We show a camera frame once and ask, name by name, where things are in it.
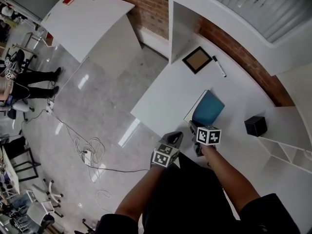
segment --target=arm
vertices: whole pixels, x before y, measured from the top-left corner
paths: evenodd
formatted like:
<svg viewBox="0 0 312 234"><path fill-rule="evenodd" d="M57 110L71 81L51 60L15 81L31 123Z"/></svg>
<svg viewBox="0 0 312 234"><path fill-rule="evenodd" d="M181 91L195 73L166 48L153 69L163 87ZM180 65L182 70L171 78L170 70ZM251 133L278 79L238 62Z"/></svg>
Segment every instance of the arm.
<svg viewBox="0 0 312 234"><path fill-rule="evenodd" d="M6 100L9 97L9 94L11 92L11 89L13 87L13 81L9 80L8 85L6 86L6 89L3 93L0 93L0 100Z"/></svg>
<svg viewBox="0 0 312 234"><path fill-rule="evenodd" d="M125 196L115 214L128 216L138 222L164 169L164 167L152 166L147 174Z"/></svg>
<svg viewBox="0 0 312 234"><path fill-rule="evenodd" d="M237 213L250 201L260 198L244 175L227 162L213 146L201 145L201 148Z"/></svg>

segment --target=black picture frame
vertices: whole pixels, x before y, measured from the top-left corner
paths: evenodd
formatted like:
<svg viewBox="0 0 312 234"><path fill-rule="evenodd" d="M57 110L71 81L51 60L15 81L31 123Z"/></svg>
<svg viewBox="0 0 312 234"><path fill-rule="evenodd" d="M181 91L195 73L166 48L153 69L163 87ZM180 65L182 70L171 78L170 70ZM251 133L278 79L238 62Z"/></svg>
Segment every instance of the black picture frame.
<svg viewBox="0 0 312 234"><path fill-rule="evenodd" d="M193 54L195 54L195 53L198 52L199 50L202 51L202 52L208 57L208 60L205 61L199 68L197 68L197 69L195 70L195 69L193 68L193 66L192 66L190 63L187 62L187 59L190 58ZM188 54L187 57L183 58L182 61L184 62L184 64L185 64L186 66L189 67L189 69L190 69L194 74L197 74L203 67L205 67L209 62L212 61L212 58L211 58L210 55L208 55L208 53L207 53L205 50L203 50L202 47L198 47L198 48L196 48L194 51L192 51L190 54Z"/></svg>

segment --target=black sleeve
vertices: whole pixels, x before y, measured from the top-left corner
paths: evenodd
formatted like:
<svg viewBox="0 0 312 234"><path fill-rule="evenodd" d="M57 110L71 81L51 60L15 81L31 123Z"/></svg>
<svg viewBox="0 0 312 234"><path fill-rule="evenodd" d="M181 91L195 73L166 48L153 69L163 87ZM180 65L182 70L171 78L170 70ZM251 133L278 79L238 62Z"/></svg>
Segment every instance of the black sleeve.
<svg viewBox="0 0 312 234"><path fill-rule="evenodd" d="M104 215L96 228L96 234L137 234L137 223L130 217L117 214Z"/></svg>
<svg viewBox="0 0 312 234"><path fill-rule="evenodd" d="M269 194L249 202L239 216L242 222L260 226L268 233L300 233L276 194Z"/></svg>

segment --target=black pants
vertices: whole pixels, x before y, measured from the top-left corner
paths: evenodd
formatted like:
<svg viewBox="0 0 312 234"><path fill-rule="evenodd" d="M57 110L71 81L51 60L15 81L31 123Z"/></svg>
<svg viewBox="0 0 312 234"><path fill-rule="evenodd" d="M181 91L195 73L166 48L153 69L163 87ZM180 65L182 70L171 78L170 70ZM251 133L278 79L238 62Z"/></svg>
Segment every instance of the black pants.
<svg viewBox="0 0 312 234"><path fill-rule="evenodd" d="M12 140L10 143L3 144L6 154L9 159L17 157L21 152L25 150L25 138L20 137L15 140Z"/></svg>
<svg viewBox="0 0 312 234"><path fill-rule="evenodd" d="M11 96L15 99L29 98L50 98L53 96L53 89L33 88L28 87L28 84L37 83L40 81L53 81L55 79L54 72L26 72L19 74L15 79Z"/></svg>

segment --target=black shoe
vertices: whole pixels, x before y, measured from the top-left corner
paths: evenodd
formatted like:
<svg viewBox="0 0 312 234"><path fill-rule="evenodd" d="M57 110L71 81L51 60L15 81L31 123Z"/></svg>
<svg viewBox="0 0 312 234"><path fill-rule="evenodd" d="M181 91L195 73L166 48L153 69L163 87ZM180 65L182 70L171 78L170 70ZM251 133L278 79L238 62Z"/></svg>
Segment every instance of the black shoe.
<svg viewBox="0 0 312 234"><path fill-rule="evenodd" d="M61 74L62 69L58 68L55 72L54 72L54 79L52 81L57 82L59 79L59 75Z"/></svg>
<svg viewBox="0 0 312 234"><path fill-rule="evenodd" d="M50 98L52 98L53 96L55 96L57 93L59 92L59 86L56 86L54 89L53 89L53 94Z"/></svg>

